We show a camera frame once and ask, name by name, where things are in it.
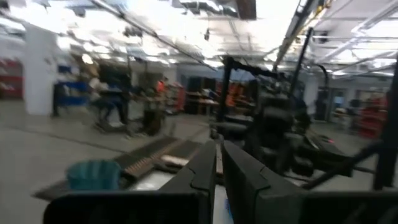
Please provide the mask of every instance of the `shelving unit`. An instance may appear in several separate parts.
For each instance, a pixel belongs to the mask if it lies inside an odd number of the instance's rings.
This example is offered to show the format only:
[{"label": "shelving unit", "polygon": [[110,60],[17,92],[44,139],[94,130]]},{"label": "shelving unit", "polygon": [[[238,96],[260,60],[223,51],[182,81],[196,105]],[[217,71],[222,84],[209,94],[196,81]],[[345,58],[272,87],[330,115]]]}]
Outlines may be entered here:
[{"label": "shelving unit", "polygon": [[184,110],[185,90],[180,84],[168,85],[166,87],[166,98],[167,110],[173,113],[179,113]]},{"label": "shelving unit", "polygon": [[386,98],[377,98],[368,102],[361,110],[359,135],[365,138],[378,138],[387,116]]}]

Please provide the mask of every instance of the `ceiling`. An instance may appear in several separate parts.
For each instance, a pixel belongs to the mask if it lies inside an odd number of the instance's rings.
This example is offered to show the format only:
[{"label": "ceiling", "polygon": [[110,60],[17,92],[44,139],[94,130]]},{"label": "ceiling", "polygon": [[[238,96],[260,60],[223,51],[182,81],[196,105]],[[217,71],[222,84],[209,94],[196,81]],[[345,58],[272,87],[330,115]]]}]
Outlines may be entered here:
[{"label": "ceiling", "polygon": [[[36,2],[51,7],[46,10],[30,3],[29,15],[27,8],[11,7],[10,17],[60,33],[62,45],[71,46],[72,51],[120,61],[128,53],[165,66],[200,61],[217,67],[221,65],[220,55],[233,55],[247,63],[271,68],[278,61],[280,46],[290,39],[294,41],[278,67],[289,70],[295,67],[310,26],[315,32],[305,54],[305,67],[321,63],[334,76],[391,75],[398,49],[398,33],[393,27],[397,25],[398,0],[327,1],[328,7],[308,15],[307,26],[296,39],[288,34],[295,25],[294,16],[300,9],[297,6],[310,0],[257,0],[257,19],[245,21],[239,18],[237,12],[241,9],[235,0],[201,0],[200,7],[194,8],[188,7],[187,2],[192,2],[189,0],[107,0],[107,11],[89,0]],[[82,9],[85,16],[76,16]],[[112,9],[125,12],[129,22],[108,12]],[[0,24],[12,27],[1,18]],[[132,24],[144,31],[142,37]],[[123,34],[126,28],[129,37]]]}]

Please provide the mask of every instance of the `pipe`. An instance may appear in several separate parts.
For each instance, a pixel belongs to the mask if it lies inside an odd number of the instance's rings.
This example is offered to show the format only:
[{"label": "pipe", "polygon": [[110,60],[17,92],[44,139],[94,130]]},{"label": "pipe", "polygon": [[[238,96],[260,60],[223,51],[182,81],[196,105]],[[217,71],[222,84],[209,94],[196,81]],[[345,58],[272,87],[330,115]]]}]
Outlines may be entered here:
[{"label": "pipe", "polygon": [[241,48],[242,51],[244,51],[244,48],[243,48],[242,43],[241,43],[241,39],[239,38],[239,34],[238,34],[238,32],[236,30],[236,27],[235,27],[235,23],[231,19],[228,21],[228,23],[229,23],[229,27],[232,30],[232,33],[235,36],[235,39],[238,41],[239,47]]},{"label": "pipe", "polygon": [[[341,10],[343,10],[345,7],[347,7],[349,4],[351,4],[353,2],[353,0],[349,0],[346,1],[342,6],[340,6],[338,9],[334,10],[331,15],[329,15],[328,17],[332,17],[335,14],[339,13]],[[317,26],[319,26],[320,24],[322,24],[323,22],[325,22],[325,20],[323,18],[320,18],[320,21],[315,25],[314,28],[316,28]]]},{"label": "pipe", "polygon": [[[366,17],[326,17],[326,18],[321,18],[321,21],[364,21],[366,20]],[[398,20],[398,17],[388,17],[384,19],[385,21],[396,21]]]},{"label": "pipe", "polygon": [[[305,35],[299,35],[297,38],[304,39]],[[352,37],[334,37],[334,36],[322,36],[322,35],[315,35],[312,38],[314,39],[331,39],[331,40],[350,40]],[[369,36],[362,36],[356,37],[356,39],[360,40],[398,40],[398,37],[369,37]]]},{"label": "pipe", "polygon": [[91,1],[94,5],[96,5],[96,6],[100,7],[100,8],[102,8],[102,9],[104,9],[105,11],[108,11],[108,12],[111,13],[112,15],[114,15],[114,16],[116,16],[116,17],[118,17],[118,18],[120,18],[120,19],[122,19],[122,20],[124,20],[124,21],[126,21],[128,24],[130,24],[130,25],[132,25],[132,26],[134,26],[134,27],[137,27],[138,29],[140,29],[140,30],[142,30],[144,33],[146,33],[147,35],[149,35],[149,36],[151,36],[151,37],[157,39],[159,42],[161,42],[161,43],[163,43],[163,44],[165,44],[165,45],[168,45],[168,46],[170,46],[170,47],[172,47],[172,48],[178,50],[181,54],[184,54],[185,56],[190,57],[190,58],[196,60],[198,63],[200,63],[200,64],[202,64],[202,65],[204,65],[204,66],[206,66],[206,67],[212,69],[213,71],[217,71],[217,69],[213,68],[212,66],[209,66],[209,65],[206,64],[204,61],[199,60],[199,59],[197,59],[196,57],[190,55],[188,52],[179,49],[179,48],[178,48],[177,46],[175,46],[173,43],[170,43],[170,42],[167,41],[167,40],[161,39],[161,38],[157,35],[156,31],[150,30],[150,29],[149,29],[148,27],[146,27],[145,25],[140,24],[140,22],[133,21],[133,20],[127,18],[125,13],[118,11],[117,9],[111,7],[110,5],[108,5],[107,3],[105,3],[104,1],[102,1],[102,0],[90,0],[90,1]]},{"label": "pipe", "polygon": [[[397,7],[398,7],[398,1],[396,1],[396,0],[391,1],[390,4],[388,4],[385,7],[383,7],[379,12],[375,13],[373,16],[369,17],[364,22],[362,22],[358,26],[356,26],[352,30],[352,32],[358,32],[358,31],[361,31],[361,30],[370,29],[371,27],[373,27],[377,23],[379,23],[381,20],[383,20],[385,17],[390,16],[391,14],[393,14],[396,11]],[[359,42],[359,40],[360,39],[358,39],[358,37],[353,37],[352,39],[350,39],[349,41],[345,42],[343,45],[341,45],[337,49],[332,50],[331,52],[329,52],[324,57],[316,60],[315,63],[322,63],[322,62],[325,62],[327,60],[330,60],[330,59],[336,57],[337,55],[339,55],[340,53],[342,53],[346,49],[352,47],[354,44],[357,44]]]},{"label": "pipe", "polygon": [[313,7],[313,3],[315,0],[308,0],[305,4],[305,6],[303,7],[303,10],[301,13],[298,13],[296,10],[296,13],[292,19],[292,23],[290,23],[290,26],[288,28],[288,31],[290,30],[291,26],[294,26],[292,31],[291,31],[291,35],[289,37],[286,37],[283,42],[282,45],[279,47],[279,52],[276,58],[276,61],[274,62],[273,66],[272,66],[272,71],[276,71],[278,68],[278,65],[281,63],[283,57],[285,57],[285,54],[287,53],[288,49],[290,48],[290,46],[292,45],[295,37],[299,34],[299,32],[302,30],[302,24],[305,23],[305,21],[308,19],[310,12],[312,11],[311,7]]},{"label": "pipe", "polygon": [[342,70],[344,70],[344,69],[346,69],[346,68],[350,68],[350,67],[352,67],[352,66],[359,65],[359,64],[361,64],[361,63],[364,63],[364,62],[367,62],[367,61],[370,61],[370,60],[374,60],[374,59],[377,59],[377,58],[387,57],[387,56],[390,56],[391,54],[394,54],[394,53],[396,53],[396,51],[383,52],[383,53],[381,53],[381,54],[377,54],[377,55],[372,56],[372,57],[364,58],[364,59],[358,60],[357,62],[348,64],[348,65],[346,65],[346,66],[344,66],[344,67],[341,67],[341,68],[339,68],[339,69],[337,69],[337,70],[334,70],[334,71],[332,71],[332,73],[333,73],[333,72],[342,71]]},{"label": "pipe", "polygon": [[311,27],[307,31],[307,38],[305,39],[305,42],[303,44],[303,48],[301,49],[301,52],[300,52],[300,56],[298,57],[298,62],[296,64],[296,68],[295,68],[294,73],[293,73],[293,78],[292,78],[292,82],[290,84],[290,90],[289,90],[289,95],[288,95],[289,98],[293,95],[295,86],[297,84],[297,80],[299,79],[301,65],[302,65],[302,62],[303,62],[303,59],[304,59],[305,51],[306,51],[306,49],[308,47],[308,44],[310,42],[312,33],[313,33],[313,28]]},{"label": "pipe", "polygon": [[389,68],[392,68],[392,67],[394,67],[394,66],[395,66],[395,63],[392,63],[392,64],[390,64],[390,65],[385,65],[385,66],[381,66],[381,67],[378,67],[378,68],[373,68],[373,69],[370,69],[370,70],[365,71],[365,72],[359,72],[359,73],[354,73],[354,74],[341,75],[341,76],[335,77],[334,79],[335,79],[335,80],[339,80],[339,79],[342,80],[342,79],[351,78],[351,77],[358,76],[358,75],[366,75],[366,74],[373,73],[373,72],[380,72],[380,71],[383,71],[383,70],[387,70],[387,69],[389,69]]}]

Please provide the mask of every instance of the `wall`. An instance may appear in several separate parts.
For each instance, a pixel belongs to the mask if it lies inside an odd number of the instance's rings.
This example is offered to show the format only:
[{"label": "wall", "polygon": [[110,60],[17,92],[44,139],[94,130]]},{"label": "wall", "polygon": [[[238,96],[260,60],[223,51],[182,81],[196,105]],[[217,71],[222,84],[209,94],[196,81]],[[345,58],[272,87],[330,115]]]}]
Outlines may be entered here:
[{"label": "wall", "polygon": [[[222,79],[224,70],[218,69],[214,71],[203,65],[184,65],[180,64],[177,66],[177,80],[182,81],[182,76],[198,76],[198,77],[208,77],[208,78],[219,78]],[[231,80],[246,81],[253,79],[253,76],[242,70],[233,70],[231,72]]]},{"label": "wall", "polygon": [[131,62],[132,70],[132,85],[137,85],[139,75],[145,72],[152,74],[163,74],[164,77],[169,79],[169,83],[177,82],[177,66],[176,65],[163,65],[157,62],[149,62],[147,68],[144,63]]},{"label": "wall", "polygon": [[[323,86],[322,78],[318,79],[319,85]],[[379,78],[371,77],[356,77],[352,80],[330,80],[330,88],[341,88],[345,90],[345,101],[343,106],[347,107],[349,102],[355,99],[357,91],[374,91],[374,89],[389,88],[391,85],[391,78],[380,80]]]},{"label": "wall", "polygon": [[0,58],[22,60],[25,51],[25,42],[10,35],[0,35]]}]

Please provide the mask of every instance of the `storage rack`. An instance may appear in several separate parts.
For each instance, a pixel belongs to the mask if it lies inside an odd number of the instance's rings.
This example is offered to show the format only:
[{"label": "storage rack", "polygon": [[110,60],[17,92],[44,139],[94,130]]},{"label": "storage rack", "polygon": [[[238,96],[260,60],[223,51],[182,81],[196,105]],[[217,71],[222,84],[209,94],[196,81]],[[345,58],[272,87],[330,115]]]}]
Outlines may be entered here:
[{"label": "storage rack", "polygon": [[185,90],[183,86],[174,83],[166,86],[166,109],[172,113],[179,113],[184,110]]},{"label": "storage rack", "polygon": [[[200,82],[200,86],[196,86],[193,90],[187,88],[186,94],[186,104],[185,104],[185,112],[189,114],[208,114],[209,113],[209,105],[211,105],[210,110],[215,110],[218,107],[218,100],[221,94],[221,80],[215,80],[210,78],[199,78],[199,77],[191,77],[194,80],[190,80],[188,82]],[[215,82],[214,87],[206,85],[206,79],[212,80]],[[229,85],[227,102],[229,102],[229,106],[233,107],[233,110],[236,114],[243,114],[250,110],[250,102],[244,95],[245,88],[248,86],[245,83],[231,83]],[[215,97],[209,97],[208,95],[204,95],[201,90],[202,89],[210,89],[215,92]]]},{"label": "storage rack", "polygon": [[359,135],[365,138],[378,138],[387,116],[386,98],[376,98],[361,110]]}]

